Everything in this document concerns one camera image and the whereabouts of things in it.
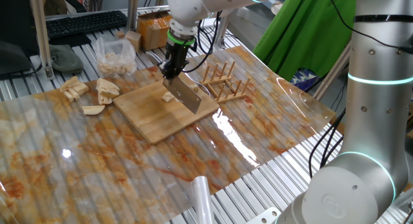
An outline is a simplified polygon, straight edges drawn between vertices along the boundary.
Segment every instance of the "metal slatted table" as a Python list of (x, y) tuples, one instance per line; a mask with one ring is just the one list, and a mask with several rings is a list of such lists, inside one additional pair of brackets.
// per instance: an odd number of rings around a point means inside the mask
[[(138, 9), (138, 14), (145, 14), (159, 10), (160, 7)], [(211, 30), (212, 27), (206, 27), (206, 30)], [(114, 36), (119, 29), (104, 30), (87, 34), (92, 45), (98, 37), (103, 34)], [(201, 42), (208, 45), (205, 36), (201, 35)], [(92, 81), (99, 78), (96, 68), (96, 55), (92, 45), (83, 45), (73, 47), (74, 52), (81, 58), (85, 70), (78, 74), (80, 80)], [(228, 36), (225, 38), (227, 48), (242, 45), (235, 37)], [(161, 59), (165, 58), (165, 48), (153, 50)], [(199, 52), (189, 51), (188, 56), (198, 56)], [(40, 65), (40, 57), (34, 56), (31, 61), (35, 68)], [(136, 63), (138, 69), (148, 68), (153, 66), (153, 63), (141, 50), (137, 52)], [(36, 75), (22, 78), (0, 81), (0, 101), (8, 101), (18, 97), (37, 94), (59, 88), (67, 79), (70, 79), (74, 74), (55, 73), (56, 79), (48, 81), (43, 72)], [(233, 184), (220, 190), (212, 197), (212, 208), (214, 210), (215, 223), (246, 223), (256, 216), (263, 213), (269, 208), (275, 208), (276, 215), (279, 215), (296, 196), (306, 191), (310, 176), (308, 172), (308, 157), (314, 145), (320, 139), (324, 131), (313, 136), (306, 141), (300, 143), (294, 148), (277, 158), (267, 162), (266, 164), (255, 169), (251, 173), (238, 179)], [(333, 137), (335, 144), (341, 134), (336, 132)], [(321, 147), (314, 154), (312, 167), (314, 171), (319, 168), (321, 155), (324, 146), (327, 143), (324, 140)], [(333, 153), (336, 157), (339, 148)], [(390, 207), (385, 214), (378, 220), (380, 224), (401, 223), (406, 214), (396, 207)], [(176, 216), (169, 223), (196, 223), (196, 211), (190, 209)]]

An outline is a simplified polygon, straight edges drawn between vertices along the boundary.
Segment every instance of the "black keyboard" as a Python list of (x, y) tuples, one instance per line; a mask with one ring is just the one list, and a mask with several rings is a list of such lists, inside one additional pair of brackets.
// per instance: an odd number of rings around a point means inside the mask
[(72, 34), (126, 26), (126, 22), (126, 15), (121, 11), (110, 11), (47, 21), (46, 27), (49, 37), (57, 38)]

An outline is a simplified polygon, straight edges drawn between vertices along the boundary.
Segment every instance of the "gray fabric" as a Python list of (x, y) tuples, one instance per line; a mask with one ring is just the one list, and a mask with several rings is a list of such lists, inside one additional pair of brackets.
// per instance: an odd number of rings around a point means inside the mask
[(50, 45), (52, 67), (54, 70), (66, 73), (80, 73), (83, 71), (83, 63), (73, 52), (69, 45)]

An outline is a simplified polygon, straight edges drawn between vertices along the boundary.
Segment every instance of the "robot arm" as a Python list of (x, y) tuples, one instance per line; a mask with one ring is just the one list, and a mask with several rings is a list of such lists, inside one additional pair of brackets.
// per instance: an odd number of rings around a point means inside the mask
[(188, 47), (195, 41), (199, 20), (217, 12), (252, 5), (267, 0), (168, 0), (173, 20), (170, 22), (166, 61), (160, 64), (165, 79), (178, 76), (188, 63)]
[[(187, 64), (198, 20), (257, 1), (264, 0), (168, 0), (173, 20), (166, 61), (159, 66), (165, 78), (175, 78)], [(354, 29), (406, 46), (413, 33), (413, 0), (357, 0)], [(357, 33), (351, 45), (343, 148), (276, 224), (373, 224), (407, 184), (404, 139), (413, 55)]]

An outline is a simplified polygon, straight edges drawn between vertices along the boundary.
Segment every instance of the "clear plastic sheet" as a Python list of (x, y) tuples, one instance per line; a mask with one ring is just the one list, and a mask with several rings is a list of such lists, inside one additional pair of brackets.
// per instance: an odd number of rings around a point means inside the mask
[(191, 182), (190, 201), (196, 210), (196, 223), (212, 224), (214, 213), (212, 211), (211, 194), (209, 193), (208, 178), (198, 176)]
[[(251, 77), (246, 98), (222, 104), (157, 145), (114, 105), (83, 115), (82, 106), (98, 104), (95, 81), (73, 103), (58, 90), (0, 103), (5, 223), (165, 223), (193, 206), (188, 191), (198, 176), (208, 178), (214, 194), (313, 136), (334, 115), (242, 47), (207, 62), (231, 60), (235, 81)], [(204, 73), (201, 67), (190, 77), (199, 81)], [(158, 68), (108, 78), (121, 94), (161, 79)]]

